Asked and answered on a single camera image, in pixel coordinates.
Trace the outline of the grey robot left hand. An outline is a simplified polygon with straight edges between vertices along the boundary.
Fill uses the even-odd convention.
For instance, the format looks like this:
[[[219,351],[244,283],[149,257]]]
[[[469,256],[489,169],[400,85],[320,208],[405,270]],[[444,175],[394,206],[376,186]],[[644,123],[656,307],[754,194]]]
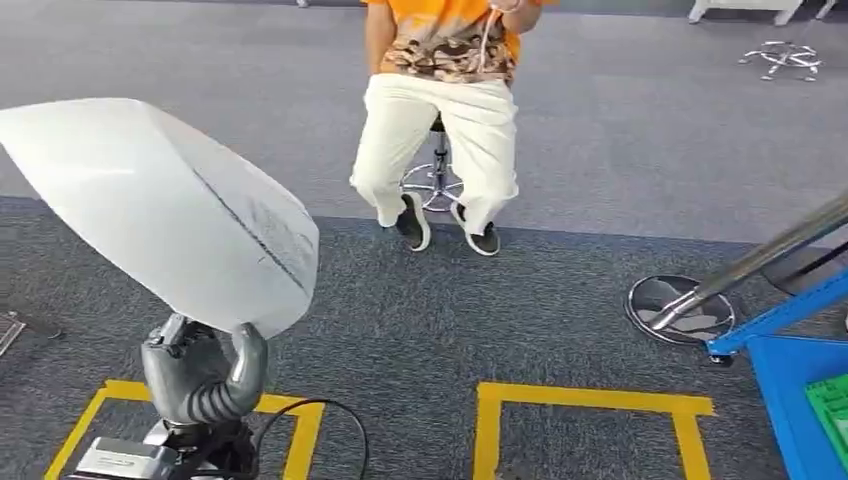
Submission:
[[[217,330],[173,313],[142,343],[145,383],[163,420],[176,425],[239,420],[258,405],[268,373],[269,349],[251,323],[231,335],[230,362]]]

